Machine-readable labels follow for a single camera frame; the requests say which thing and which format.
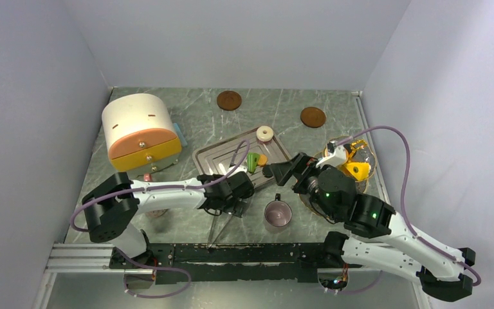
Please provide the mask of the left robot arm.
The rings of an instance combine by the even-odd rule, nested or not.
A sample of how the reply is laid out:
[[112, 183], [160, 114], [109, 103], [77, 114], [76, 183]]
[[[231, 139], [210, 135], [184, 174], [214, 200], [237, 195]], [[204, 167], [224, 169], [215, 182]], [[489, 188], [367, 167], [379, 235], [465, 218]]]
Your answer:
[[254, 192], [243, 171], [230, 176], [202, 174], [176, 182], [132, 180], [119, 172], [83, 197], [82, 212], [91, 242], [114, 245], [130, 263], [142, 268], [151, 262], [152, 249], [145, 234], [132, 224], [135, 216], [166, 209], [202, 209], [240, 218], [241, 200]]

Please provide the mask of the yellow cake piece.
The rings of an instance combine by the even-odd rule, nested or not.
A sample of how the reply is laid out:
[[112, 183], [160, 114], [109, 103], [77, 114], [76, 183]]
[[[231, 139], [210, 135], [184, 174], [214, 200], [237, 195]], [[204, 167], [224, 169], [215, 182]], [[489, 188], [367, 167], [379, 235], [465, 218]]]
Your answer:
[[358, 182], [367, 179], [371, 174], [371, 165], [367, 162], [347, 162], [343, 166]]

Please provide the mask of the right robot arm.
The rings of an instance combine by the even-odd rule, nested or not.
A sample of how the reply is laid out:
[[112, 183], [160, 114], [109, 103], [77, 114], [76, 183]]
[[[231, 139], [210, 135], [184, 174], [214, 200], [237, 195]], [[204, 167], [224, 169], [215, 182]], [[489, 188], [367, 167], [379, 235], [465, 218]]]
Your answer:
[[465, 273], [475, 262], [472, 249], [444, 245], [408, 226], [392, 206], [359, 193], [354, 179], [338, 168], [319, 167], [316, 158], [299, 153], [290, 161], [266, 165], [262, 172], [279, 186], [295, 178], [293, 192], [350, 232], [327, 234], [319, 255], [326, 265], [376, 268], [417, 283], [425, 294], [446, 302], [472, 294], [475, 283]]

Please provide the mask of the green cake slice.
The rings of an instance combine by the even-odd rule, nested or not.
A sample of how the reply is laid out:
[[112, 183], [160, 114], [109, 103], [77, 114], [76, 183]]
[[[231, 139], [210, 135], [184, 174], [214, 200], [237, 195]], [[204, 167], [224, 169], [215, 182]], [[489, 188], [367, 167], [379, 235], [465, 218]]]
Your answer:
[[258, 161], [260, 159], [260, 154], [258, 153], [248, 153], [246, 157], [247, 171], [253, 174], [258, 166]]

